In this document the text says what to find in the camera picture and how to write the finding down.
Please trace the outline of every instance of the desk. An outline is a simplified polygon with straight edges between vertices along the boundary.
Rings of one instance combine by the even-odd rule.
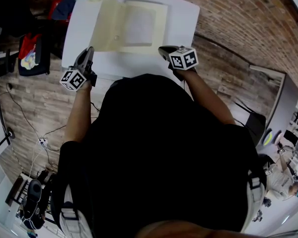
[[[163,44],[191,46],[200,8],[184,0],[141,0],[168,5]],[[101,2],[77,0],[66,34],[62,67],[73,65],[76,57],[88,47]],[[168,69],[168,62],[159,55],[119,52],[95,52],[92,70],[102,78],[117,80],[145,73],[166,76],[180,81]]]
[[[266,120],[266,130],[271,129],[273,132],[273,138],[275,138],[276,133],[279,131],[285,133],[292,115],[296,109],[296,104],[298,102],[298,88],[289,75],[270,69],[262,68],[259,66],[251,65],[250,69],[260,71],[269,75],[272,79],[280,80],[279,91],[271,110],[270,115]],[[262,145],[262,139],[260,143],[256,146],[258,153],[263,153],[272,156],[277,152],[278,148],[272,142],[268,146],[264,147]]]

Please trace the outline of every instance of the black shirt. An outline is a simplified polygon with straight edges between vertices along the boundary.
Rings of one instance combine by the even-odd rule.
[[[106,93],[84,142],[61,148],[54,218],[59,223],[71,181],[98,238],[132,238],[164,220],[240,231],[256,158],[247,129],[221,124],[170,79],[123,79]]]

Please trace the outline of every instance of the white table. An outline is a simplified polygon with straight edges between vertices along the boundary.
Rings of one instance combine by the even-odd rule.
[[[163,44],[191,46],[200,8],[184,0],[141,0],[168,5]],[[97,20],[101,2],[77,0],[66,34],[62,67],[73,65],[76,57],[88,47]],[[119,52],[95,52],[92,70],[98,77],[119,79],[145,73],[163,75],[180,81],[168,69],[159,55],[140,55]]]

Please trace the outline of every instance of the clothing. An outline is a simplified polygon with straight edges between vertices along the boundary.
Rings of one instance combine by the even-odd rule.
[[[37,29],[28,0],[0,0],[0,27],[13,37],[20,37]]]
[[[60,226],[70,183],[98,238],[131,238],[165,220],[240,231],[251,166],[259,161],[246,128],[220,123],[168,78],[123,79],[106,93],[84,141],[61,147],[52,214]]]
[[[21,60],[21,66],[29,70],[37,65],[38,63],[35,62],[35,48],[34,48],[26,55],[25,58]]]
[[[48,171],[41,172],[41,174],[37,178],[41,184],[44,183],[44,179],[47,177],[48,174],[49,174]],[[23,221],[23,223],[28,229],[31,229],[31,230],[40,229],[41,227],[43,227],[45,223],[42,216],[45,213],[49,204],[53,177],[54,175],[50,176],[48,182],[46,183],[44,189],[42,190],[41,199],[38,202],[38,206],[37,206],[40,209],[39,213],[38,214],[34,213],[30,220],[26,220],[23,218],[23,211],[20,211],[21,220]]]
[[[27,57],[30,53],[35,52],[35,45],[38,38],[41,38],[42,34],[36,34],[32,36],[31,33],[26,34],[23,38],[22,45],[19,52],[19,59],[22,60]]]
[[[287,199],[289,197],[289,187],[295,182],[289,168],[282,172],[276,164],[272,164],[266,175],[268,190],[271,190],[277,199]]]
[[[74,9],[76,0],[61,0],[56,8],[53,10],[52,19],[54,20],[67,20]]]

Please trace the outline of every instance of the wire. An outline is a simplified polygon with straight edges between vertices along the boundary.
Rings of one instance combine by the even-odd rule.
[[[53,152],[53,153],[56,153],[56,154],[60,155],[59,152],[53,151],[53,150],[51,150],[51,149],[49,149],[49,148],[47,148],[47,147],[44,147],[44,148],[45,148],[46,150],[49,150],[50,152]]]
[[[44,150],[46,151],[46,154],[47,154],[47,156],[48,156],[48,163],[51,165],[51,167],[53,168],[53,165],[55,165],[55,166],[57,166],[57,168],[59,167],[57,164],[55,164],[55,163],[51,163],[50,162],[50,156],[49,156],[49,153],[48,153],[48,151],[45,149],[45,147],[44,147],[44,145],[43,145],[43,142],[41,142],[41,145],[43,146],[43,148],[44,148]]]
[[[4,92],[4,93],[0,93],[0,96],[6,93],[10,93],[12,90],[10,90],[9,92]]]
[[[45,134],[43,135],[43,140],[44,140],[44,137],[45,137],[47,134],[50,134],[50,133],[52,133],[52,132],[54,132],[54,131],[57,131],[58,129],[62,129],[62,128],[64,128],[64,127],[66,127],[66,125],[63,125],[62,127],[59,127],[59,128],[57,128],[57,129],[55,129],[55,130],[52,130],[52,131],[50,131],[50,132],[45,133]]]
[[[14,151],[14,148],[13,148],[12,144],[11,144],[11,148],[12,148],[12,152],[14,153],[14,155],[15,155],[16,159],[17,159],[17,160],[18,160],[18,162],[19,162],[19,165],[20,165],[20,167],[21,167],[21,169],[22,169],[22,173],[24,173],[24,174],[25,174],[24,168],[23,168],[23,166],[21,165],[21,163],[20,163],[20,160],[19,160],[18,156],[15,154],[15,151]]]
[[[234,118],[235,121],[239,122],[241,125],[243,125],[245,127],[245,124],[243,124],[241,121],[237,120]]]
[[[90,102],[93,106],[94,106],[94,108],[96,108],[96,110],[98,111],[98,112],[100,112],[100,109],[98,109],[96,106],[95,106],[95,104],[93,103],[93,102]]]
[[[33,168],[33,157],[34,157],[34,149],[36,148],[36,146],[38,145],[38,141],[35,142],[35,146],[33,147],[33,154],[32,154],[32,165],[31,165],[31,169],[30,169],[30,173],[29,173],[29,178],[31,176],[31,172],[32,172],[32,168]]]
[[[32,168],[33,168],[33,164],[34,164],[34,162],[35,162],[35,160],[36,160],[36,158],[37,157],[39,157],[39,155],[41,154],[41,152],[42,152],[42,150],[39,152],[39,154],[34,158],[34,160],[33,160],[33,157],[34,157],[34,150],[35,150],[35,148],[36,148],[36,146],[37,146],[37,144],[38,144],[38,141],[36,141],[36,143],[35,143],[35,146],[33,147],[33,155],[32,155],[32,166],[31,166],[31,169],[30,169],[30,174],[29,174],[29,178],[30,178],[30,176],[31,176],[31,172],[32,172]]]
[[[255,113],[252,109],[250,109],[240,98],[236,97],[237,100],[239,100],[248,110]]]
[[[294,195],[292,195],[291,197],[289,197],[289,198],[283,200],[282,202],[287,201],[288,199],[291,199],[293,196],[294,196]]]
[[[7,91],[8,91],[8,94],[10,95],[12,101],[13,101],[14,103],[16,103],[16,104],[20,107],[20,109],[21,109],[21,111],[22,111],[22,114],[23,114],[23,116],[24,116],[24,119],[28,122],[28,124],[29,124],[29,125],[31,126],[31,128],[34,130],[36,136],[38,137],[38,140],[40,140],[40,137],[39,137],[38,133],[36,132],[35,128],[30,124],[30,122],[29,122],[28,119],[26,118],[26,116],[25,116],[25,114],[24,114],[24,111],[23,111],[22,107],[21,107],[21,106],[20,106],[20,105],[13,99],[12,95],[10,94],[10,92],[9,92],[9,90],[8,90],[8,84],[6,84],[5,87],[6,87]],[[50,156],[49,156],[48,151],[45,149],[45,147],[44,147],[44,145],[43,145],[42,142],[41,142],[41,145],[43,146],[44,150],[46,151],[46,154],[47,154],[47,156],[48,156],[48,163],[51,165],[51,167],[53,168],[53,165],[56,165],[56,166],[58,167],[58,165],[55,164],[55,163],[52,163],[52,164],[51,164],[51,162],[50,162]]]
[[[22,107],[21,107],[21,106],[20,106],[20,105],[13,99],[12,95],[10,94],[10,92],[9,92],[9,90],[8,90],[8,84],[6,84],[5,87],[6,87],[6,90],[8,91],[8,94],[10,95],[12,101],[13,101],[14,103],[16,103],[16,104],[20,107],[20,109],[21,109],[21,111],[22,111],[22,114],[23,114],[23,116],[24,116],[24,119],[28,122],[28,124],[31,126],[31,128],[34,130],[36,136],[37,136],[38,139],[40,140],[40,137],[39,137],[38,133],[36,132],[35,128],[30,124],[30,122],[28,121],[28,119],[25,117],[25,114],[24,114],[24,112],[23,112]]]
[[[54,132],[54,131],[57,131],[57,130],[59,130],[59,129],[62,129],[62,128],[64,128],[64,127],[66,127],[66,125],[63,125],[62,127],[59,127],[59,128],[57,128],[57,129],[55,129],[55,130],[52,130],[52,131],[50,131],[50,132],[47,132],[47,133],[45,133],[44,135],[43,135],[43,140],[44,140],[44,137],[47,135],[47,134],[50,134],[50,133],[52,133],[52,132]],[[59,154],[57,151],[59,151],[61,148],[59,148],[59,149],[57,149],[57,150],[55,150],[55,149],[50,149],[50,148],[48,148],[48,147],[45,147],[45,146],[43,146],[45,149],[48,149],[49,151],[51,151],[51,152],[55,152],[55,153],[57,153],[57,154]]]

